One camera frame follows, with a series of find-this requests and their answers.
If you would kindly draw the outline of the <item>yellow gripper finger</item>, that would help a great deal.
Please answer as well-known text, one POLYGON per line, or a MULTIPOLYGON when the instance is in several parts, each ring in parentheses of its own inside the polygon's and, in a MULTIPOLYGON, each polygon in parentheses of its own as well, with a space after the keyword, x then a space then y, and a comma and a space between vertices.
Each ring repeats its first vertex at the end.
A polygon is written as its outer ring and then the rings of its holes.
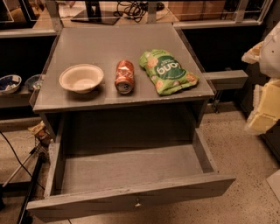
POLYGON ((243 62, 254 64, 260 60, 260 53, 263 46, 263 42, 259 42, 258 44, 254 45, 250 48, 247 52, 243 54, 241 60, 243 62))
POLYGON ((255 85, 253 110, 245 130, 252 135, 265 134, 280 119, 280 80, 271 78, 264 86, 255 85))

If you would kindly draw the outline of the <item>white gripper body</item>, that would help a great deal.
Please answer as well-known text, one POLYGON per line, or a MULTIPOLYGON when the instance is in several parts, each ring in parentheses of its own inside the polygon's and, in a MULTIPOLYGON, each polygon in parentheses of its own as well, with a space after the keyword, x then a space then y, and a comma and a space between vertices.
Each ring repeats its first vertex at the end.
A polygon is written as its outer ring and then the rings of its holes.
POLYGON ((280 22, 262 43, 259 65, 262 74, 270 78, 280 78, 280 22))

